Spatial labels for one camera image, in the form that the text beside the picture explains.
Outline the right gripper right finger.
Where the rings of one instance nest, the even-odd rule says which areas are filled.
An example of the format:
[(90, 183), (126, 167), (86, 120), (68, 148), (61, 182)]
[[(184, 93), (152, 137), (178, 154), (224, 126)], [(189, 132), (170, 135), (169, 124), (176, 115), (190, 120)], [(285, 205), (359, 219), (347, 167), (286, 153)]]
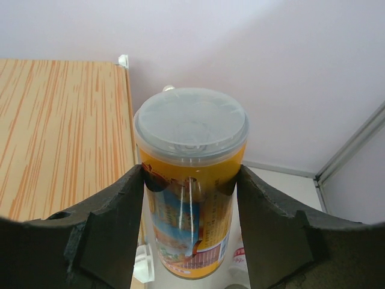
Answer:
[(245, 166), (237, 198), (252, 288), (384, 287), (384, 223), (318, 211)]

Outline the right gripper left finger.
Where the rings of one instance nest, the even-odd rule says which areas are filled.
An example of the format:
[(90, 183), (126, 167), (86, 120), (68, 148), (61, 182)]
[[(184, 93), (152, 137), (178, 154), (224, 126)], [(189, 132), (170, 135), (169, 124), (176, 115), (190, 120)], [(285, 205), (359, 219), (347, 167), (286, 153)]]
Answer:
[(1, 219), (2, 288), (129, 288), (144, 195), (139, 165), (47, 219)]

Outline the yellow porridge can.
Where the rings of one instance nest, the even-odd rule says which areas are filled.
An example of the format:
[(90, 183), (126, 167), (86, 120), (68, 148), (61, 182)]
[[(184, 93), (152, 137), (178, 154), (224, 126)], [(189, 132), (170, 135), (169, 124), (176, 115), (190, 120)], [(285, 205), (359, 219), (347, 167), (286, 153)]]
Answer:
[(145, 101), (134, 128), (159, 259), (204, 278), (226, 254), (247, 113), (222, 92), (169, 88)]

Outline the pink red porridge can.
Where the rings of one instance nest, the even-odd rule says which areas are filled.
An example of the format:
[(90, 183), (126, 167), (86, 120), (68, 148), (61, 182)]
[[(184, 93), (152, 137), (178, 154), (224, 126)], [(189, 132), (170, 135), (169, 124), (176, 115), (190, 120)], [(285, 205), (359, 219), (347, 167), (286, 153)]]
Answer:
[(242, 234), (239, 235), (235, 251), (233, 253), (232, 262), (229, 267), (229, 272), (232, 276), (248, 275), (247, 261)]

